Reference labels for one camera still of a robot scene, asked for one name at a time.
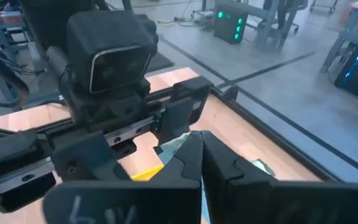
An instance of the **metal frame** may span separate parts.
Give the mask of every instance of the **metal frame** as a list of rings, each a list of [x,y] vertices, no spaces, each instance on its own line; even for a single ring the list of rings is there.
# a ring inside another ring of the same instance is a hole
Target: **metal frame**
[[[300,162],[303,166],[305,166],[308,170],[318,176],[320,179],[325,181],[335,181],[342,182],[342,180],[337,177],[335,174],[325,169],[320,163],[312,159],[310,156],[306,155],[302,152],[297,146],[292,144],[289,140],[285,139],[281,134],[276,132],[270,126],[265,124],[258,117],[253,115],[250,111],[242,107],[238,102],[236,102],[235,96],[236,94],[226,94],[226,92],[221,92],[215,86],[211,89],[211,94],[222,101],[226,106],[236,112],[241,118],[246,120],[248,123],[253,125],[256,129],[258,129],[262,134],[267,136],[270,140],[272,140],[275,144],[280,146],[285,152],[289,153],[292,157],[294,157],[298,162]],[[71,122],[71,119],[64,119],[61,121],[57,121],[54,123],[46,124],[44,126],[38,127],[35,129],[37,133],[45,132],[45,130],[50,129],[52,127],[58,127],[62,125],[66,125]],[[15,134],[14,132],[1,130],[0,129],[0,137],[7,136],[8,134]]]
[[[334,59],[338,56],[345,55],[352,50],[352,47],[358,45],[358,31],[352,31],[358,21],[358,9],[353,9],[349,16],[344,29],[339,34],[334,45],[331,47],[323,66],[320,69],[321,73],[326,73],[328,68],[333,63]],[[347,47],[342,46],[345,42],[349,41],[350,44]]]

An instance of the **concrete floor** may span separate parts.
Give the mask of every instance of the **concrete floor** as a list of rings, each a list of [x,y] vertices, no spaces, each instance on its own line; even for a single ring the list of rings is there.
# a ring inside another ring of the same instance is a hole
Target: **concrete floor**
[[[120,0],[109,2],[122,7]],[[249,2],[259,7],[263,4]],[[188,17],[192,10],[201,9],[201,1],[186,0],[132,0],[132,5],[136,13],[155,21]],[[326,74],[318,73],[341,30],[347,8],[348,1],[339,0],[332,15],[317,7],[313,12],[298,12],[295,22],[300,25],[299,32],[290,33],[281,52],[256,51],[251,28],[244,32],[249,41],[229,45],[199,27],[158,24],[158,50],[176,65],[147,75],[190,67],[222,89],[238,85],[242,89],[237,101],[243,107],[341,179],[358,182],[357,98],[335,88]],[[249,17],[247,22],[255,25],[256,21]],[[233,80],[239,82],[227,84]],[[0,108],[0,115],[8,112]]]

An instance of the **camera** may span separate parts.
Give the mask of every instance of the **camera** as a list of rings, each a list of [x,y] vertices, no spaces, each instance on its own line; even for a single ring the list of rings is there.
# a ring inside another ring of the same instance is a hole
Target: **camera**
[[[139,82],[157,51],[154,37],[129,11],[85,11],[67,22],[67,52],[82,91],[101,93]]]

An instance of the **desk leg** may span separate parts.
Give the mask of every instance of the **desk leg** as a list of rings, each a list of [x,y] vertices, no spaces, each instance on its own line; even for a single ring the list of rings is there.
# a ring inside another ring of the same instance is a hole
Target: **desk leg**
[[[328,71],[328,68],[333,63],[334,59],[337,57],[339,50],[341,49],[343,43],[345,42],[343,38],[343,33],[352,30],[352,28],[355,26],[357,21],[358,21],[358,9],[353,9],[351,15],[349,16],[346,22],[344,30],[341,31],[333,47],[331,47],[331,50],[329,51],[326,60],[324,61],[323,66],[320,69],[321,73],[326,73]]]
[[[258,29],[258,34],[257,34],[258,39],[257,39],[256,47],[259,50],[264,49],[266,46],[267,38],[269,37],[270,30],[272,29],[272,24],[273,24],[274,17],[276,15],[279,1],[280,0],[273,0],[272,6],[268,12],[268,17],[266,18],[264,29],[263,30]]]
[[[15,51],[11,49],[3,29],[0,29],[0,41],[4,46],[4,53],[7,55],[9,60],[17,64]]]
[[[293,20],[296,16],[296,12],[298,12],[298,6],[300,5],[301,1],[302,0],[295,1],[294,5],[290,9],[291,10],[290,15],[288,16],[288,19],[287,19],[284,29],[283,29],[283,33],[280,38],[280,42],[278,43],[278,51],[281,51],[281,49],[283,49],[285,40],[288,37],[288,33],[290,32],[291,26],[293,24]]]

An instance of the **desk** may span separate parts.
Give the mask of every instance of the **desk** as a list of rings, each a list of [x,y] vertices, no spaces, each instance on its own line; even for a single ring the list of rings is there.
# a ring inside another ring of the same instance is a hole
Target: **desk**
[[[148,77],[148,80],[152,91],[156,91],[196,76],[197,74],[191,69],[183,68]],[[0,128],[18,131],[58,121],[69,115],[68,111],[60,105],[44,105],[0,116]],[[192,125],[191,129],[210,130],[246,159],[262,159],[280,180],[319,181],[317,176],[215,96],[209,96],[200,120]],[[152,134],[139,136],[135,139],[135,143],[137,151],[119,161],[130,175],[139,174],[161,163],[152,149],[152,146],[157,145],[157,139]],[[41,200],[38,200],[14,213],[0,214],[0,223],[44,223],[40,206]]]
[[[331,47],[331,50],[329,51],[326,60],[321,67],[320,72],[322,73],[326,73],[334,59],[340,55],[341,47],[345,41],[350,42],[350,47],[347,47],[347,50],[351,50],[352,46],[358,45],[358,30],[354,31],[354,28],[358,21],[358,2],[352,3],[351,7],[351,15],[347,19],[345,27],[339,34],[339,37],[336,39],[333,47]]]
[[[5,12],[0,16],[0,26],[4,26],[4,28],[17,27],[21,24],[23,24],[23,20],[19,12]]]

